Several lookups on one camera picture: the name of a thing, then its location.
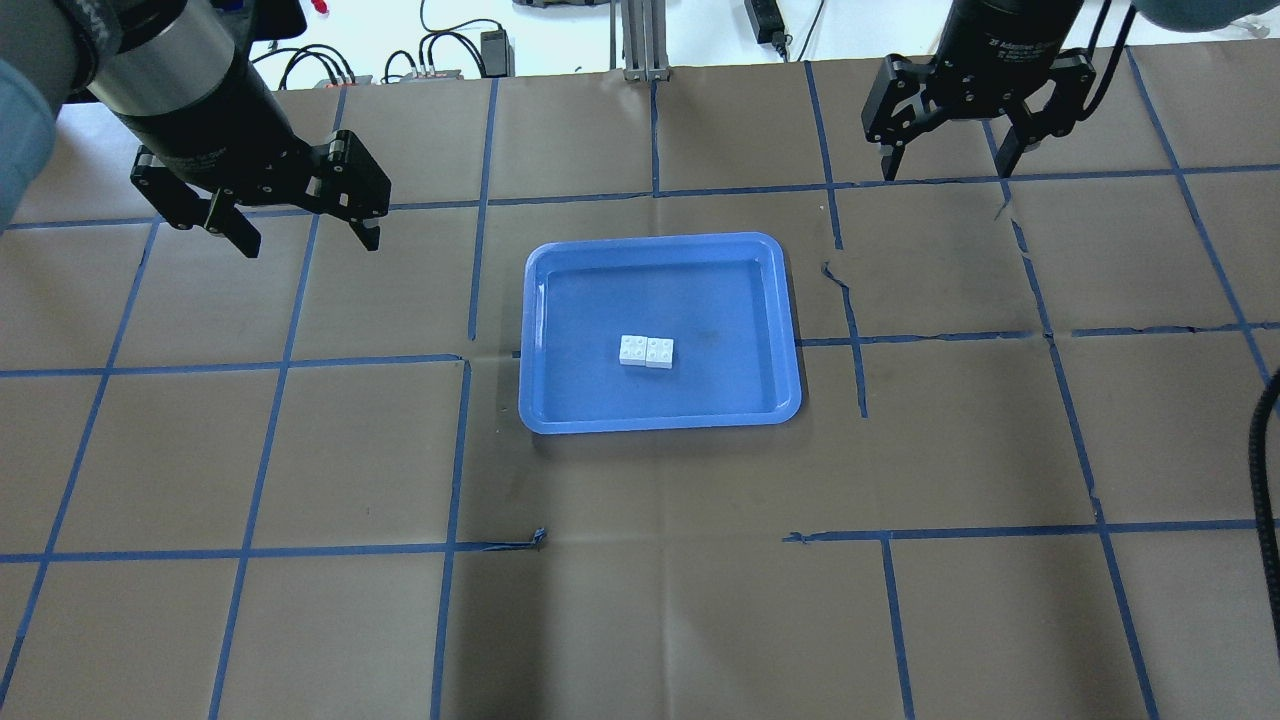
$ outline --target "white lego brick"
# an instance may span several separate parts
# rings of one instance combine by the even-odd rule
[[[618,363],[643,368],[648,348],[649,338],[636,334],[625,334],[622,336],[622,346],[618,347]]]
[[[650,337],[645,347],[644,366],[669,370],[675,352],[676,341],[668,337]]]

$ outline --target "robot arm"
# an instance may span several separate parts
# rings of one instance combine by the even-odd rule
[[[1062,137],[1085,119],[1097,72],[1089,53],[1062,51],[1084,0],[955,0],[938,53],[924,64],[888,55],[863,108],[863,129],[879,143],[884,179],[897,176],[906,145],[946,120],[1007,115],[1009,135],[996,156],[1000,177],[1046,137]],[[1134,0],[1133,14],[1170,29],[1225,27],[1276,0]],[[1041,110],[1027,99],[1053,82]]]
[[[209,0],[0,0],[0,82],[18,88],[24,111],[13,115],[38,140],[18,182],[4,182],[17,192],[5,191],[0,222],[47,160],[52,114],[87,83],[142,141],[129,179],[170,225],[204,227],[255,258],[261,236],[237,205],[287,202],[346,220],[378,249],[387,174],[349,131],[315,147],[300,140]],[[10,45],[20,33],[50,45]],[[79,63],[54,67],[67,58]]]

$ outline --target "table surface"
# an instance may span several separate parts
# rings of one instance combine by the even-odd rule
[[[0,238],[0,717],[1270,716],[1277,58],[1135,47],[1007,182],[1000,123],[879,179],[874,61],[288,92],[394,209],[257,260],[64,109]],[[535,247],[735,231],[794,420],[525,429]]]

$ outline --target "power adapter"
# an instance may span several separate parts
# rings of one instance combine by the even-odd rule
[[[787,56],[787,24],[777,0],[746,0],[746,17],[751,20],[755,42],[772,45],[783,59]]]
[[[516,74],[516,54],[504,29],[480,33],[480,58],[484,60],[484,77]]]

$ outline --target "white floor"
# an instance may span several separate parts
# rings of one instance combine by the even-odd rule
[[[792,53],[799,53],[819,0],[778,0],[787,31],[794,36]],[[379,79],[387,56],[397,50],[417,55],[422,36],[415,0],[328,0],[329,17],[314,13],[308,1],[302,3],[310,17],[310,28],[282,46],[303,42],[326,42],[338,47],[358,74]],[[1068,37],[1068,45],[1085,45],[1101,0],[1087,0],[1080,20]],[[905,55],[931,54],[946,20],[951,0],[827,0],[822,19],[813,35],[806,59],[877,58],[888,53]],[[1103,44],[1115,38],[1116,27],[1126,4],[1115,3]],[[516,50],[516,73],[521,76],[599,72],[609,68],[609,8],[517,6],[512,0],[428,0],[430,27],[439,28],[477,17],[494,18],[506,26]],[[1280,10],[1262,15],[1262,20],[1280,28]],[[667,42],[672,65],[736,65],[777,63],[772,47],[753,42],[750,23],[742,0],[667,0]],[[483,26],[468,35],[479,40]],[[1129,37],[1132,45],[1196,42],[1204,40],[1247,40],[1242,28],[1229,27],[1216,32],[1183,35],[1161,29],[1139,19]],[[618,33],[621,53],[622,37]],[[288,55],[259,64],[259,70],[274,87]],[[406,72],[404,60],[396,68]],[[461,68],[466,77],[475,77],[471,60],[456,44],[442,41],[436,46],[438,68]],[[319,63],[307,61],[291,74],[289,87],[310,87],[324,79]]]

